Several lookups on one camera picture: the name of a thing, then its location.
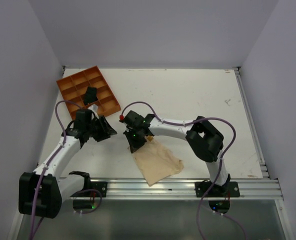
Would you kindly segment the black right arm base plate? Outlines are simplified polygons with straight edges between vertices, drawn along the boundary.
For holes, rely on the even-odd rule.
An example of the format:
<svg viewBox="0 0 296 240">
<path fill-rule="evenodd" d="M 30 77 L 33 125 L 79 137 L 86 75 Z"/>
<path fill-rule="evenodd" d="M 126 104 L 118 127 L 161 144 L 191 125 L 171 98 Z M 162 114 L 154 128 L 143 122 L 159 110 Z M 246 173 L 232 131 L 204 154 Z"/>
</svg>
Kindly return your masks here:
<svg viewBox="0 0 296 240">
<path fill-rule="evenodd" d="M 197 181 L 194 183 L 195 187 L 195 194 L 197 198 L 201 198 L 204 193 L 208 190 L 211 186 L 211 182 L 208 180 L 204 181 Z M 232 198 L 239 198 L 241 196 L 239 185 L 236 181 L 230 181 L 229 183 L 225 184 L 224 186 L 214 185 L 205 196 L 206 198 L 225 198 L 225 197 L 232 197 Z"/>
</svg>

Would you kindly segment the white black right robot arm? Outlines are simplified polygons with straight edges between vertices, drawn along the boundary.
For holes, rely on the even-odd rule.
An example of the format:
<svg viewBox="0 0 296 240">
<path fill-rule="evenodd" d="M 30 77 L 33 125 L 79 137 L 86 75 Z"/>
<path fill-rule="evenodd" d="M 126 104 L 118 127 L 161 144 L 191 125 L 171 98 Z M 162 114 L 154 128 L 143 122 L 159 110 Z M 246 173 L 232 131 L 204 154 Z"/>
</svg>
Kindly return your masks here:
<svg viewBox="0 0 296 240">
<path fill-rule="evenodd" d="M 222 157 L 224 136 L 203 116 L 185 122 L 159 118 L 155 114 L 143 117 L 131 110 L 126 115 L 120 115 L 119 121 L 126 126 L 123 134 L 131 153 L 143 147 L 148 137 L 164 136 L 184 140 L 196 157 L 206 163 L 211 192 L 220 197 L 229 190 L 231 177 L 225 170 Z"/>
</svg>

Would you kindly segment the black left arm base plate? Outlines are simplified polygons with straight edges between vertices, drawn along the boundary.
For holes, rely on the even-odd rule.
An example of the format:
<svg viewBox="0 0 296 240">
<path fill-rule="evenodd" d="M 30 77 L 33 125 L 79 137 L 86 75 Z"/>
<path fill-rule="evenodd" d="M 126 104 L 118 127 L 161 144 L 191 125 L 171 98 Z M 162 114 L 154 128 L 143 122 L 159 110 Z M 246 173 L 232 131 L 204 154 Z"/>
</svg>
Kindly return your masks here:
<svg viewBox="0 0 296 240">
<path fill-rule="evenodd" d="M 91 181 L 91 187 L 99 191 L 103 198 L 107 196 L 107 190 L 108 190 L 107 181 Z"/>
</svg>

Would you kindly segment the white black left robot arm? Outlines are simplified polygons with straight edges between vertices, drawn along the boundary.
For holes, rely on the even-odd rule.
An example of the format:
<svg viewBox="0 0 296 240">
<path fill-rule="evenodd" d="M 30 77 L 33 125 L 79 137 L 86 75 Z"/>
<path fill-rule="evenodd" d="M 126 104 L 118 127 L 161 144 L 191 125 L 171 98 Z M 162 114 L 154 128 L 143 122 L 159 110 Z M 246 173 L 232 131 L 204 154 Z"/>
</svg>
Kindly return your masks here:
<svg viewBox="0 0 296 240">
<path fill-rule="evenodd" d="M 96 116 L 89 109 L 78 109 L 50 156 L 33 172 L 24 172 L 20 176 L 19 212 L 53 219 L 60 212 L 62 203 L 72 196 L 95 193 L 100 197 L 102 193 L 93 188 L 89 173 L 72 171 L 64 179 L 60 177 L 89 139 L 101 142 L 116 134 L 104 116 Z"/>
</svg>

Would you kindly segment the cream beige underwear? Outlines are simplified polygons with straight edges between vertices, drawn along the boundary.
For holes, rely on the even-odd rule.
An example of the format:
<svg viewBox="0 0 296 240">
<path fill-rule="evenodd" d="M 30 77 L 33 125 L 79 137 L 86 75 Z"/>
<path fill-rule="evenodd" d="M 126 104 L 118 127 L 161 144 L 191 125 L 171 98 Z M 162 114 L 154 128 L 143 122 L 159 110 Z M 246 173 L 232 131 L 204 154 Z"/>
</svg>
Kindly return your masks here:
<svg viewBox="0 0 296 240">
<path fill-rule="evenodd" d="M 132 157 L 149 187 L 157 182 L 179 174 L 184 169 L 183 161 L 152 136 Z"/>
</svg>

